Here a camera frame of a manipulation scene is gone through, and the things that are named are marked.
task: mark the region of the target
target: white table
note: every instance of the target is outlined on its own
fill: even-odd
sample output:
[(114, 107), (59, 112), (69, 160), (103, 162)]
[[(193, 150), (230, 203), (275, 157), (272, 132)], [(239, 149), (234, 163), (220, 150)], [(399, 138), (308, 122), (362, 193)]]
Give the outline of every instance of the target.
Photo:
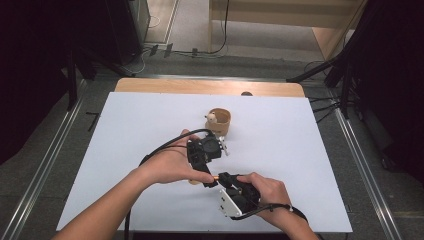
[[(57, 228), (182, 129), (203, 128), (204, 115), (216, 107), (232, 114), (226, 139), (231, 155), (208, 164), (213, 174), (256, 171), (283, 180), (315, 232), (352, 231), (308, 99), (116, 92), (105, 104)], [(186, 181), (154, 185), (134, 205), (130, 230), (279, 231), (256, 216), (224, 217), (218, 210), (220, 189)]]

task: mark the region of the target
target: gray floor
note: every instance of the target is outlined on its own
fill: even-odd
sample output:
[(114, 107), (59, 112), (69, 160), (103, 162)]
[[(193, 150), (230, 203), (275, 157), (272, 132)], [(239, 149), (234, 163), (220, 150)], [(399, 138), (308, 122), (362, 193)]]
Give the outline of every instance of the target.
[[(193, 1), (182, 1), (194, 4)], [(298, 47), (300, 49), (316, 47), (316, 43), (313, 43), (313, 45), (311, 43), (313, 43), (313, 38), (308, 38), (303, 46)], [(289, 46), (280, 45), (283, 49), (294, 48)], [(137, 76), (189, 75), (283, 81), (286, 78), (303, 73), (305, 67), (309, 69), (317, 64), (307, 66), (309, 62), (317, 60), (313, 54), (303, 55), (303, 52), (299, 51), (296, 56), (294, 51), (293, 56), (291, 60), (284, 57), (261, 58), (258, 55), (255, 55), (255, 57), (226, 56), (219, 59), (194, 59), (174, 54), (164, 58), (163, 53), (158, 53), (152, 57), (147, 55), (144, 57), (145, 69)], [(136, 71), (141, 69), (142, 64), (132, 64), (128, 67)], [(88, 131), (93, 123), (94, 116), (88, 115), (86, 112), (101, 112), (108, 93), (113, 91), (120, 78), (107, 69), (99, 67), (98, 70), (99, 74), (95, 81), (87, 81), (87, 90), (83, 96), (81, 108), (19, 235), (19, 239), (48, 239), (55, 233), (67, 195), (94, 131)], [(327, 97), (328, 90), (322, 84), (325, 75), (321, 73), (313, 78), (315, 80), (307, 80), (302, 83), (306, 96)], [(329, 104), (329, 101), (320, 101), (312, 103), (311, 106), (315, 109)], [(50, 142), (66, 114), (66, 106), (67, 96), (64, 96), (39, 125), (24, 148), (15, 157), (0, 166), (1, 234), (7, 228), (17, 203), (24, 195), (47, 152)], [(317, 119), (325, 113), (325, 111), (317, 113)], [(363, 148), (382, 194), (395, 216), (395, 222), (403, 239), (422, 239), (424, 236), (424, 190), (422, 185), (406, 173), (393, 173), (384, 170), (380, 163), (379, 153), (366, 127), (352, 112), (350, 116), (356, 137)], [(349, 234), (348, 239), (386, 239), (335, 114), (329, 115), (318, 126), (343, 201), (349, 209), (348, 215), (353, 233)], [(344, 239), (345, 237), (344, 234), (323, 234), (323, 236), (325, 239)], [(121, 235), (117, 234), (116, 239), (122, 239)]]

